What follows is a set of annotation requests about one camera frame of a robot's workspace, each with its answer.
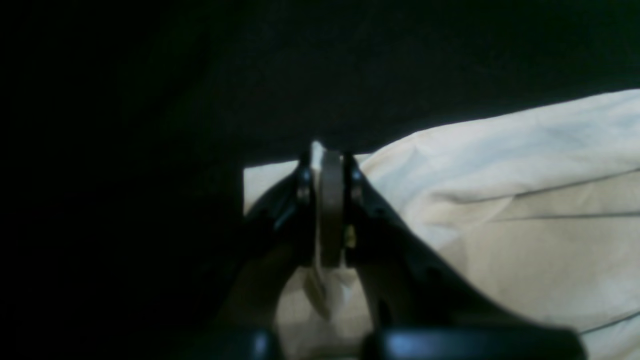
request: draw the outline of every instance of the black plastic object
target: black plastic object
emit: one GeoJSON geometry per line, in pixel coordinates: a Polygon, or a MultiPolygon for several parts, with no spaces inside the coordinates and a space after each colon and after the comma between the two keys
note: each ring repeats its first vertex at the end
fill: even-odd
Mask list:
{"type": "Polygon", "coordinates": [[[364,359],[584,359],[572,331],[535,327],[391,329],[367,337],[364,359]]]}
{"type": "MultiPolygon", "coordinates": [[[[347,248],[331,246],[325,250],[344,250],[347,264],[356,268],[376,328],[364,341],[362,358],[586,358],[572,329],[524,320],[469,285],[413,235],[351,155],[343,155],[342,173],[331,178],[343,181],[333,181],[332,186],[338,186],[344,196],[337,212],[342,221],[333,222],[342,224],[342,231],[333,233],[341,237],[349,233],[352,238],[347,248]]],[[[247,245],[246,261],[216,318],[221,331],[272,326],[282,288],[295,269],[310,264],[314,255],[317,221],[322,222],[316,219],[314,194],[306,154],[297,169],[262,196],[247,215],[239,239],[247,245]]],[[[326,216],[327,211],[330,207],[321,208],[319,214],[326,216]]],[[[342,238],[331,241],[334,245],[343,243],[342,238]]],[[[233,342],[229,336],[225,334],[223,342],[233,342]]],[[[243,346],[257,346],[246,334],[236,336],[243,346]]],[[[269,354],[281,356],[279,351],[269,354]]],[[[265,359],[264,355],[247,356],[265,359]]]]}

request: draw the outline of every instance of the black fabric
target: black fabric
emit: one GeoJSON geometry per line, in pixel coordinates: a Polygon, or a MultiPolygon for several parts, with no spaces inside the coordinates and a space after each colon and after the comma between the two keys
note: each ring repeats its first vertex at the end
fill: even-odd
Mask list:
{"type": "Polygon", "coordinates": [[[211,307],[194,274],[242,248],[245,165],[640,84],[634,1],[3,6],[3,254],[26,355],[192,331],[211,307]]]}

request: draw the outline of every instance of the dark background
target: dark background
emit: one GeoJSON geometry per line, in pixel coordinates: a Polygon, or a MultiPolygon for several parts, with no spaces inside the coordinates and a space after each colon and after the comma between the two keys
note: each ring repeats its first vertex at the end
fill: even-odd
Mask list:
{"type": "Polygon", "coordinates": [[[3,6],[5,323],[40,359],[198,332],[244,166],[640,85],[637,1],[3,6]]]}

